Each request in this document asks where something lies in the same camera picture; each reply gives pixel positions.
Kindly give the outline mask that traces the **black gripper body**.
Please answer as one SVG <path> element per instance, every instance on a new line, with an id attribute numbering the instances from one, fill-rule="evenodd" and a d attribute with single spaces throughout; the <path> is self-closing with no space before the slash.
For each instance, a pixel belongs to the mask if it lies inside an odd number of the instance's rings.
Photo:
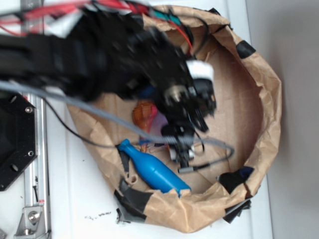
<path id="1" fill-rule="evenodd" d="M 213 82 L 192 79 L 186 61 L 195 59 L 155 27 L 130 33 L 129 46 L 137 72 L 129 97 L 154 102 L 169 124 L 208 131 L 204 118 L 216 109 Z"/>

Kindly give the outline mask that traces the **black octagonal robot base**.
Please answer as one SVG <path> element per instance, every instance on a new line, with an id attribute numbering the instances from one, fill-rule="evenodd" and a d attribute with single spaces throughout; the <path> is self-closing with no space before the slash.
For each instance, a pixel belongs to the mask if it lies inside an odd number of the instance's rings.
<path id="1" fill-rule="evenodd" d="M 35 107 L 21 94 L 0 100 L 0 190 L 6 191 L 36 158 Z"/>

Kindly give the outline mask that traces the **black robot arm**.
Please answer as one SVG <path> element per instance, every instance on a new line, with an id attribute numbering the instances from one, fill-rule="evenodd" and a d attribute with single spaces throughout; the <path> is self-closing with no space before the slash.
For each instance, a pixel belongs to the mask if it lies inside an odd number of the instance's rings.
<path id="1" fill-rule="evenodd" d="M 155 27 L 105 11 L 84 14 L 60 38 L 1 36 L 0 77 L 32 86 L 56 86 L 93 101 L 102 93 L 124 100 L 152 100 L 170 124 L 207 131 L 204 118 L 216 108 L 213 74 L 197 76 L 193 60 Z"/>

